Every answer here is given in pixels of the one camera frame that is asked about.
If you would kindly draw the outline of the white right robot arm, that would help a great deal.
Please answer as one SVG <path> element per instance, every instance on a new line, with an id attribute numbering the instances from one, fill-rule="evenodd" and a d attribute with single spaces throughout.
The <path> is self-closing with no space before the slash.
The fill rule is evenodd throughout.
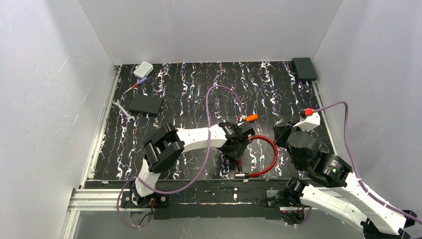
<path id="1" fill-rule="evenodd" d="M 387 202 L 374 200 L 375 193 L 358 179 L 352 167 L 339 156 L 321 150 L 319 140 L 297 125 L 273 127 L 275 144 L 287 149 L 296 169 L 305 171 L 315 183 L 342 196 L 338 199 L 305 180 L 293 177 L 274 197 L 292 206 L 317 208 L 362 231 L 366 239 L 409 239 L 405 228 L 415 224 L 411 210 L 398 212 Z"/>

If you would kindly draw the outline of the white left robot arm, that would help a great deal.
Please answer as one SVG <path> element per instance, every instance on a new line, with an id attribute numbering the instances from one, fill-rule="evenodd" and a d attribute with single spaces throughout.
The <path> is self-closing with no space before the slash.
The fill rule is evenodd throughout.
<path id="1" fill-rule="evenodd" d="M 249 122 L 220 122 L 209 128 L 195 129 L 164 125 L 144 144 L 140 173 L 130 185 L 132 202 L 143 206 L 151 200 L 161 173 L 173 167 L 183 153 L 216 148 L 224 156 L 239 161 L 254 135 Z"/>

